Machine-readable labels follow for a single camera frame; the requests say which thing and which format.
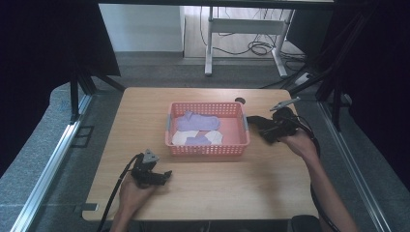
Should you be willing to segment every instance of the gray floor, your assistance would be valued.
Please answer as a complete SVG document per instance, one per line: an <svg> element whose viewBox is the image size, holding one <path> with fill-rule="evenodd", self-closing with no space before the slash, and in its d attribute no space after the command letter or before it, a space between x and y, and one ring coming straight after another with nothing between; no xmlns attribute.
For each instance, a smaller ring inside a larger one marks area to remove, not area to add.
<svg viewBox="0 0 410 232"><path fill-rule="evenodd" d="M279 80L272 60L216 60L212 77L204 76L203 59L144 57L118 54L122 77L113 77L126 87L263 88ZM97 222L81 218L122 94L95 79L100 91L93 96L81 126L93 133L84 148L72 147L66 154L30 231L95 231ZM280 88L282 84L269 86ZM331 131L314 98L317 86L297 96L298 114L305 117L322 147L322 160L339 194L362 231L377 231L361 192L358 191L340 154ZM58 140L70 120L70 89L63 85L53 91L51 104L15 162L0 180L0 231L9 231L36 184ZM383 156L342 108L343 135L368 188L380 205L391 231L410 231L410 194ZM73 145L84 141L77 139Z"/></svg>

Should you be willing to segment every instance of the forearm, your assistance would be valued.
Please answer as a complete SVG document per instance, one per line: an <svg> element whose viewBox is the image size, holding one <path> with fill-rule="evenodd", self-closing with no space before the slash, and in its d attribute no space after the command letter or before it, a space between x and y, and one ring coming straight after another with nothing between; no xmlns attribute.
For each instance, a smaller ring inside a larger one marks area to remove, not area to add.
<svg viewBox="0 0 410 232"><path fill-rule="evenodd" d="M114 220L112 221L111 229L109 231L127 232L133 215L134 211L120 207L120 209L115 214Z"/></svg>
<svg viewBox="0 0 410 232"><path fill-rule="evenodd" d="M320 160L305 159L305 162L312 187L327 217L340 231L358 231L355 221L341 201Z"/></svg>

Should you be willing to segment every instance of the plastic basket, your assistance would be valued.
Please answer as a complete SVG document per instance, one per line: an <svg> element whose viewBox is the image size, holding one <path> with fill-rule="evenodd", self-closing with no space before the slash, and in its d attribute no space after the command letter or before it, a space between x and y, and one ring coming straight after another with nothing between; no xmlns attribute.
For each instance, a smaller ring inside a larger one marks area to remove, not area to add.
<svg viewBox="0 0 410 232"><path fill-rule="evenodd" d="M220 145L174 145L172 135L177 131L177 118L186 111L213 115L220 119L218 131L223 135ZM173 102L169 106L165 144L172 156L217 155L240 156L249 145L247 116L239 102Z"/></svg>

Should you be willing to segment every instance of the wooden table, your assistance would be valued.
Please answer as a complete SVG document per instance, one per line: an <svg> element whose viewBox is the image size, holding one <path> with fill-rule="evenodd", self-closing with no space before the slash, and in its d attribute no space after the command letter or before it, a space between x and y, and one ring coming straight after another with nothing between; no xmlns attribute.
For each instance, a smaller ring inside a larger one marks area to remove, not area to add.
<svg viewBox="0 0 410 232"><path fill-rule="evenodd" d="M246 100L248 116L272 116L269 109L289 100L284 90L129 88L112 125L87 202L97 211L83 211L87 220L100 220L121 172L131 158L146 149L160 157L154 172L172 170L134 219L283 219L317 216L310 198L308 171L286 145L268 145L249 125L250 144L235 158L177 158L165 146L171 102L233 102ZM107 219L118 208L114 199Z"/></svg>

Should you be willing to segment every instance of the aluminum rail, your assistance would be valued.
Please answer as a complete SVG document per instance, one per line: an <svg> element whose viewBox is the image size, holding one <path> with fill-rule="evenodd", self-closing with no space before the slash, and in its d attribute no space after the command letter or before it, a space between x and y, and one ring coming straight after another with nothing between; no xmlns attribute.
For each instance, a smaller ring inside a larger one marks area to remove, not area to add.
<svg viewBox="0 0 410 232"><path fill-rule="evenodd" d="M332 122L331 112L324 105L324 103L320 101L318 102L318 106L323 115L323 118L326 121L326 125L328 126L328 129L331 132L338 149L340 150L341 156L346 163L347 170L352 176L353 182L355 183L356 188L365 203L371 219L373 220L374 226L379 232L391 232L392 230L389 226L389 223L387 222L379 203L368 187L365 177L360 171L358 164L355 162L355 159L353 158L352 153L350 152L346 142L344 141L342 134L335 128Z"/></svg>
<svg viewBox="0 0 410 232"><path fill-rule="evenodd" d="M76 132L83 120L83 113L87 109L92 97L84 96L79 103L79 113L80 116L78 120L72 125L67 125L63 135L60 138L54 152L52 153L50 159L48 160L47 165L44 168L42 175L31 191L30 196L28 197L26 203L24 204L23 209L18 215L17 220L11 231L27 231L31 222L33 221L37 211L40 208L40 205L43 201L43 198L51 185L51 182L62 162L64 156L70 148L73 138L75 137Z"/></svg>

